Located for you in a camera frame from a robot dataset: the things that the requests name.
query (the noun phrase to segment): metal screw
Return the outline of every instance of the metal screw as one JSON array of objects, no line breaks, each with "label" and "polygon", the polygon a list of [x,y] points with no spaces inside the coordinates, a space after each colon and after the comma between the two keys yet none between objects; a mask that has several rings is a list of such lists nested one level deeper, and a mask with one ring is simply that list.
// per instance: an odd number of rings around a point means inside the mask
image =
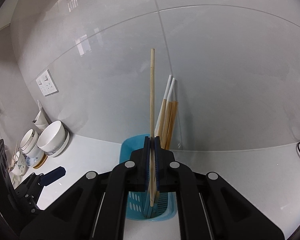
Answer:
[{"label": "metal screw", "polygon": [[180,164],[177,163],[177,162],[170,162],[170,167],[176,169],[176,168],[179,168],[179,167],[180,167]]},{"label": "metal screw", "polygon": [[134,167],[135,163],[133,161],[127,161],[124,166],[126,166],[127,168],[132,168]]},{"label": "metal screw", "polygon": [[215,172],[210,172],[209,174],[208,174],[208,178],[209,179],[212,179],[212,180],[215,180],[215,179],[217,179],[219,176],[218,176],[218,174],[216,174]]},{"label": "metal screw", "polygon": [[87,178],[87,179],[94,179],[96,176],[97,176],[97,174],[96,174],[94,171],[89,171],[89,172],[86,174],[86,178]]}]

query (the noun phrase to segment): white-tipped chopstick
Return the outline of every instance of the white-tipped chopstick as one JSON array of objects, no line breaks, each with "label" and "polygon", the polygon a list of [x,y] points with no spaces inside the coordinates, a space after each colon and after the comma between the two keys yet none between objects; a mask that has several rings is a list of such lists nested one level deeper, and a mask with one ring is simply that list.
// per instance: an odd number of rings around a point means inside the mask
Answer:
[{"label": "white-tipped chopstick", "polygon": [[170,117],[172,112],[172,92],[174,88],[175,78],[172,78],[171,86],[169,89],[168,97],[167,97],[167,106],[165,109],[164,114],[164,124],[163,124],[163,130],[162,130],[162,139],[160,139],[161,148],[165,149],[166,143],[167,143],[167,136],[168,136],[168,129],[169,129],[169,123],[170,123]]},{"label": "white-tipped chopstick", "polygon": [[170,88],[170,85],[171,85],[171,79],[172,79],[172,76],[169,75],[166,90],[165,90],[164,95],[163,95],[163,100],[162,100],[162,104],[161,104],[157,124],[156,124],[155,130],[154,130],[154,136],[159,136],[160,139],[162,137],[164,115],[165,115],[165,112],[166,112],[167,98],[168,98],[169,88]]}]

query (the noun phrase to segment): blue plastic holder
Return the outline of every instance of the blue plastic holder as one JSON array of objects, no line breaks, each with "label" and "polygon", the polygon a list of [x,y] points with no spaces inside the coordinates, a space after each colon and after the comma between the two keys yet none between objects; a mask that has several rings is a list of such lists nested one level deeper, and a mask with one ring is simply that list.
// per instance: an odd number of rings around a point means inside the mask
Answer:
[{"label": "blue plastic holder", "polygon": [[[145,136],[149,134],[140,134],[126,139],[121,145],[119,163],[130,159],[131,152],[143,148]],[[127,200],[126,218],[132,220],[147,220],[143,215],[144,203],[146,202],[145,192],[129,192]],[[153,221],[163,221],[172,218],[176,214],[176,196],[175,193],[160,193],[159,201],[154,205],[153,213],[155,217],[149,218]]]}]

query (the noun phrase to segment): stacked bowls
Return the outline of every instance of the stacked bowls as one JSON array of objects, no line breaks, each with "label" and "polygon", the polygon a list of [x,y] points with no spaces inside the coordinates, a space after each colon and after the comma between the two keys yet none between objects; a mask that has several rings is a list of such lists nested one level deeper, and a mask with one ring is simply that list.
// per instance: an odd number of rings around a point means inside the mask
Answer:
[{"label": "stacked bowls", "polygon": [[26,156],[26,165],[34,167],[44,158],[44,151],[38,147],[39,134],[30,129],[20,143],[22,153]]}]

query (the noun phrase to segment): wooden coaster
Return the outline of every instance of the wooden coaster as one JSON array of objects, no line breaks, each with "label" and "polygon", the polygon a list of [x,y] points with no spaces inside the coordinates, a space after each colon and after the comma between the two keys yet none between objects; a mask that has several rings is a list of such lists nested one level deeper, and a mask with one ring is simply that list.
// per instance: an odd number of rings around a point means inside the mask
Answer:
[{"label": "wooden coaster", "polygon": [[48,156],[47,156],[47,155],[44,155],[44,157],[43,157],[42,160],[38,163],[38,165],[34,166],[33,168],[34,168],[34,169],[40,168],[40,167],[44,164],[44,162],[47,160],[47,158],[48,158]]}]

